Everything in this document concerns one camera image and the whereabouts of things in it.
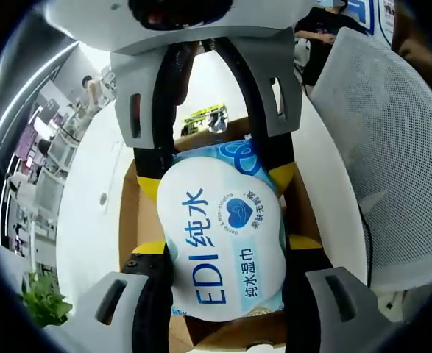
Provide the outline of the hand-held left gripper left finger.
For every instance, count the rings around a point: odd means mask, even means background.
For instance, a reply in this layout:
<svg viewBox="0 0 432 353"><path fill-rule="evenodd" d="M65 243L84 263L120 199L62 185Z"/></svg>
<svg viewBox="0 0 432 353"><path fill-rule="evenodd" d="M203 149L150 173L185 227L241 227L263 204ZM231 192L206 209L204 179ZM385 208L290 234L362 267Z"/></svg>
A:
<svg viewBox="0 0 432 353"><path fill-rule="evenodd" d="M163 240L132 251L78 300L75 313L53 328L62 352L168 352L173 265Z"/></svg>

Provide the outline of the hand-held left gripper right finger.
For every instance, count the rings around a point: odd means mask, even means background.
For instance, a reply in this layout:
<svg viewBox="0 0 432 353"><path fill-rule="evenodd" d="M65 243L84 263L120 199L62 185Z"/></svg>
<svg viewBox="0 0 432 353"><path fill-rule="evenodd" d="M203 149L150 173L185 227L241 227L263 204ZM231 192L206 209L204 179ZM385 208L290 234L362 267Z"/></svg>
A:
<svg viewBox="0 0 432 353"><path fill-rule="evenodd" d="M376 295L314 240L286 238L283 303L287 352L377 352L395 328Z"/></svg>

